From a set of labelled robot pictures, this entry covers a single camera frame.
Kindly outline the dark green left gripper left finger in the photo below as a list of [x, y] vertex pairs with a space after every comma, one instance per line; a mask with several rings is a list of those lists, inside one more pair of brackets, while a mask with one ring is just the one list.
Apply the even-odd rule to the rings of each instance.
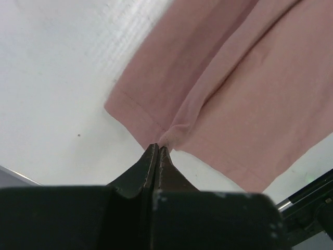
[[151, 144], [138, 162], [108, 184], [105, 249], [147, 249], [159, 147]]

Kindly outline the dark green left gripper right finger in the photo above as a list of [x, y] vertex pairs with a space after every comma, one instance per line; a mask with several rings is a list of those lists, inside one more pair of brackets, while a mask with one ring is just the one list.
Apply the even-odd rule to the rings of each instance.
[[152, 249], [192, 249], [195, 230], [190, 201], [199, 193], [173, 165], [167, 148], [158, 152], [152, 195]]

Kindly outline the pink graphic t shirt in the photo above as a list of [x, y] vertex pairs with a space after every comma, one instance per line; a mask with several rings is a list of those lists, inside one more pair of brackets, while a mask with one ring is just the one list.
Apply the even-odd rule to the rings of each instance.
[[174, 1], [105, 110], [262, 192], [332, 133], [332, 1]]

